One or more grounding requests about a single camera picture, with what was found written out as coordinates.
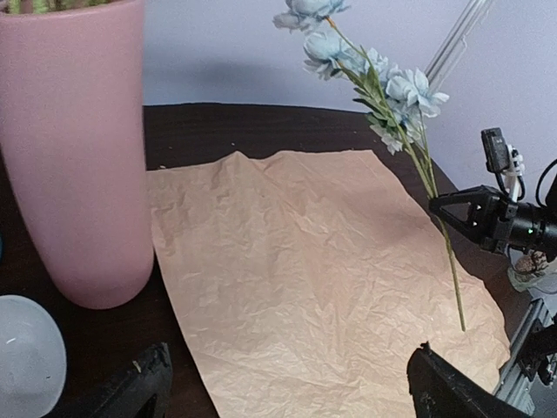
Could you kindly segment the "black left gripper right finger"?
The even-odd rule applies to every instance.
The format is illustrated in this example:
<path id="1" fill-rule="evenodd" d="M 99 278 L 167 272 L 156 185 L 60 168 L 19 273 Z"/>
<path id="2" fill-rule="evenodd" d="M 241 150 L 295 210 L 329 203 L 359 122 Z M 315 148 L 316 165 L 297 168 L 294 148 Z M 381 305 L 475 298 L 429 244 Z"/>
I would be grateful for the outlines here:
<path id="1" fill-rule="evenodd" d="M 406 366 L 409 393 L 418 417 L 526 417 L 484 390 L 431 349 L 417 348 Z"/>

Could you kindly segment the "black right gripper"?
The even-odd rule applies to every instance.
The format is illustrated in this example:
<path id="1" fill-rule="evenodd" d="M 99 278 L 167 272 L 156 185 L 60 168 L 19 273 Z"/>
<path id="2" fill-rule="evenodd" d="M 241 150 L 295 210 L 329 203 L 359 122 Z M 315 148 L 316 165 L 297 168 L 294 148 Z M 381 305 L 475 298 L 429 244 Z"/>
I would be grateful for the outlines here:
<path id="1" fill-rule="evenodd" d="M 510 246 L 527 253 L 546 252 L 547 210 L 513 202 L 491 186 L 449 192 L 429 201 L 430 212 L 462 236 L 490 253 Z"/>

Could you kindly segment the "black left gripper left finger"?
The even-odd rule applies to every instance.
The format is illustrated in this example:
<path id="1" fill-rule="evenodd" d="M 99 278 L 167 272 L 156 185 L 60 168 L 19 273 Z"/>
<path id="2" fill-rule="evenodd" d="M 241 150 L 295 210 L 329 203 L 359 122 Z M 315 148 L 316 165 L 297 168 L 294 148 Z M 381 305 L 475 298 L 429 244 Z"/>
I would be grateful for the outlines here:
<path id="1" fill-rule="evenodd" d="M 159 342 L 86 395 L 56 406 L 49 417 L 164 417 L 173 369 L 169 346 Z"/>

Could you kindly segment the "blue flower stem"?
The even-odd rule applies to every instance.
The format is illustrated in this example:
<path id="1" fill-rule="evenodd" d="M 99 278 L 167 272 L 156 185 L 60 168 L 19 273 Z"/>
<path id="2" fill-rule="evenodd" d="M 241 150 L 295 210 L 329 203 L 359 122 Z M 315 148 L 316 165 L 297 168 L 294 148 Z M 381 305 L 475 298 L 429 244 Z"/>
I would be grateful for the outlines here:
<path id="1" fill-rule="evenodd" d="M 374 48 L 349 40 L 333 20 L 348 10 L 347 2 L 288 1 L 285 7 L 273 25 L 303 33 L 306 69 L 324 81 L 349 81 L 355 102 L 367 109 L 370 129 L 391 154 L 410 157 L 427 199 L 439 197 L 425 121 L 439 116 L 448 95 L 435 90 L 422 70 L 402 69 Z"/>

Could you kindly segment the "pink tissue paper sheet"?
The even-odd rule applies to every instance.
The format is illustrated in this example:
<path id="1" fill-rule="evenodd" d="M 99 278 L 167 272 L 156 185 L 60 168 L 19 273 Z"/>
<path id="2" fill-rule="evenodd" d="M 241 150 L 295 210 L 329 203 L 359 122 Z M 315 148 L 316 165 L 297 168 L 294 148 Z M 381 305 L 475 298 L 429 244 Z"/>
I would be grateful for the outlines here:
<path id="1" fill-rule="evenodd" d="M 178 324 L 222 417 L 411 417 L 422 343 L 487 391 L 502 312 L 371 151 L 148 173 Z"/>

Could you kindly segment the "pink rose leafy stem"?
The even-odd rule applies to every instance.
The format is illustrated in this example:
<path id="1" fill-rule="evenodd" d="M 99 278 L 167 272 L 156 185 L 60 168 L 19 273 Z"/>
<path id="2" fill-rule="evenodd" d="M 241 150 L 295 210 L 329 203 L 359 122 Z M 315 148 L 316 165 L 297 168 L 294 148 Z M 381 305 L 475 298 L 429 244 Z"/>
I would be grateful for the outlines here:
<path id="1" fill-rule="evenodd" d="M 111 3 L 111 0 L 2 0 L 1 11 L 11 15 L 45 14 Z"/>

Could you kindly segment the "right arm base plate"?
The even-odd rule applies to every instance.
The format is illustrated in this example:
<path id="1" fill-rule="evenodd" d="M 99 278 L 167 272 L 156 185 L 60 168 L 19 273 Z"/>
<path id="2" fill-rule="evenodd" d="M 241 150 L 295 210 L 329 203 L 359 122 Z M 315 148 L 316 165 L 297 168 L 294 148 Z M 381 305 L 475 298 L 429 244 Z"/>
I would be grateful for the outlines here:
<path id="1" fill-rule="evenodd" d="M 538 376 L 543 385 L 551 387 L 556 378 L 555 355 L 556 322 L 545 327 L 534 319 L 516 358 L 520 371 L 530 382 Z"/>

